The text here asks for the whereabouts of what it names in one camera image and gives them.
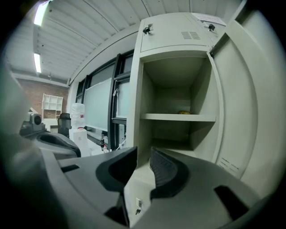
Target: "brick wall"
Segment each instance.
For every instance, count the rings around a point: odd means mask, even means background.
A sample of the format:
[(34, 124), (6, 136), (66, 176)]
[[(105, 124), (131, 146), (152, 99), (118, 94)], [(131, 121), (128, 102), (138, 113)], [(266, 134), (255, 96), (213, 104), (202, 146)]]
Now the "brick wall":
[[(62, 112), (65, 113), (67, 110), (67, 95), (68, 88), (46, 84), (37, 81), (18, 79), (20, 85), (22, 86), (24, 92), (32, 103), (32, 108), (34, 108), (39, 114), (42, 114), (42, 100), (43, 94), (55, 95), (63, 97), (63, 107)], [(45, 110), (44, 119), (54, 119), (55, 110)]]

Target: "open cabinet compartment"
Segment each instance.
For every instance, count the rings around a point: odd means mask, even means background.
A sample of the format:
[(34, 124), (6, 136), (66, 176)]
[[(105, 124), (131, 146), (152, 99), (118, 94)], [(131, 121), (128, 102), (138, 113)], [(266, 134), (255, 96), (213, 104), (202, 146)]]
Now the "open cabinet compartment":
[(218, 117), (218, 89), (209, 59), (179, 57), (143, 64), (139, 153), (154, 146), (211, 161)]

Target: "cabinet door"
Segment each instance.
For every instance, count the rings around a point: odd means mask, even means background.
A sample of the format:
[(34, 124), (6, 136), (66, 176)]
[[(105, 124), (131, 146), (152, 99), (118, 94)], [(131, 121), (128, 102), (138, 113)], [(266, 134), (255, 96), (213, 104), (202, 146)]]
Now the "cabinet door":
[(224, 104), (216, 163), (265, 196), (286, 162), (286, 59), (259, 11), (242, 18), (228, 23), (208, 53)]
[(168, 13), (145, 19), (144, 27), (149, 24), (153, 24), (151, 34), (143, 35), (141, 52), (174, 45), (207, 46), (202, 33), (184, 13)]

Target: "window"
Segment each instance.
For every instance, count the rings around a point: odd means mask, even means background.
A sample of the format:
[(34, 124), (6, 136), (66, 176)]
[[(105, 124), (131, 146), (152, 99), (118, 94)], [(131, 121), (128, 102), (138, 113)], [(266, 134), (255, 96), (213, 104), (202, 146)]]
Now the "window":
[(129, 80), (133, 50), (118, 54), (79, 83), (76, 102), (85, 105), (88, 139), (117, 149), (126, 139), (129, 111)]

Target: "fluorescent light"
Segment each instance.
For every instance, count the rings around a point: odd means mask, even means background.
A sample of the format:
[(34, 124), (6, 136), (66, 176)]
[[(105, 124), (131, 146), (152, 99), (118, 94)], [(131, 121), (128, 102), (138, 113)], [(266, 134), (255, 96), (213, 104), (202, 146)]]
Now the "fluorescent light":
[(40, 55), (34, 53), (34, 59), (35, 59), (35, 65), (36, 65), (36, 71), (41, 73), (41, 61), (40, 61)]
[(38, 6), (36, 16), (35, 16), (35, 20), (34, 20), (34, 24), (41, 26), (46, 8), (48, 7), (48, 4), (49, 4), (49, 2), (45, 2), (45, 3), (42, 3)]

